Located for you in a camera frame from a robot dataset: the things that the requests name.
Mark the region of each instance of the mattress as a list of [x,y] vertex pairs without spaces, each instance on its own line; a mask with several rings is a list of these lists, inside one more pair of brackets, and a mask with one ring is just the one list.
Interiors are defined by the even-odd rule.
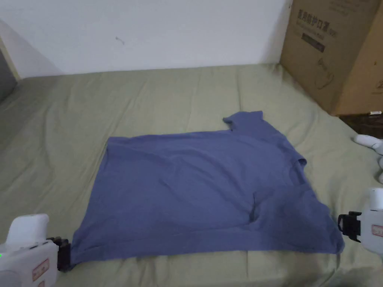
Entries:
[[[22,80],[0,105],[0,240],[12,220],[47,213],[48,236],[72,239],[110,136],[227,129],[263,111],[308,161],[318,199],[337,218],[381,186],[378,155],[311,100],[280,65],[105,72]],[[372,286],[379,256],[345,239],[341,255],[232,251],[89,262],[56,286]]]

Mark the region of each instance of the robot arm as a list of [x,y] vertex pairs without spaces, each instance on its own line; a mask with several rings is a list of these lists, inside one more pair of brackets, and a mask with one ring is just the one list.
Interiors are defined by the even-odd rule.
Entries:
[[70,244],[61,238],[46,238],[46,214],[17,217],[7,240],[0,245],[0,282],[12,287],[51,287],[57,269],[68,270]]
[[339,215],[338,228],[367,250],[383,256],[383,188],[370,189],[370,202],[363,212]]

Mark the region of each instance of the red label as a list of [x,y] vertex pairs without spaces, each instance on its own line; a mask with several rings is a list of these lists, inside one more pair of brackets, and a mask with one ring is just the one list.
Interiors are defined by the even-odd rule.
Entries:
[[372,234],[383,237],[383,226],[372,225],[371,230],[372,230]]
[[43,263],[37,266],[32,271],[32,280],[33,282],[39,279],[41,275],[43,275],[49,269],[49,258],[46,259]]

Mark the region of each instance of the white plush toy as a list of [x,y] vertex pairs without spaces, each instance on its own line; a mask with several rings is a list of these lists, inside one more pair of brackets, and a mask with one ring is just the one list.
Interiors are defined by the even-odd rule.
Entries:
[[[357,144],[364,145],[365,147],[372,148],[378,154],[383,155],[383,140],[377,139],[370,135],[357,135],[354,137]],[[383,157],[379,159],[380,168],[383,169]],[[383,184],[383,173],[378,178],[379,182]]]

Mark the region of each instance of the chinese characters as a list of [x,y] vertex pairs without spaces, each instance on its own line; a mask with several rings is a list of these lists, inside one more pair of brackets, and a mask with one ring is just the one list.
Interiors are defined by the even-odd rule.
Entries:
[[323,32],[329,33],[332,37],[336,37],[338,32],[330,28],[330,23],[319,19],[316,15],[311,14],[307,11],[299,9],[298,19],[306,22],[307,24],[322,30]]

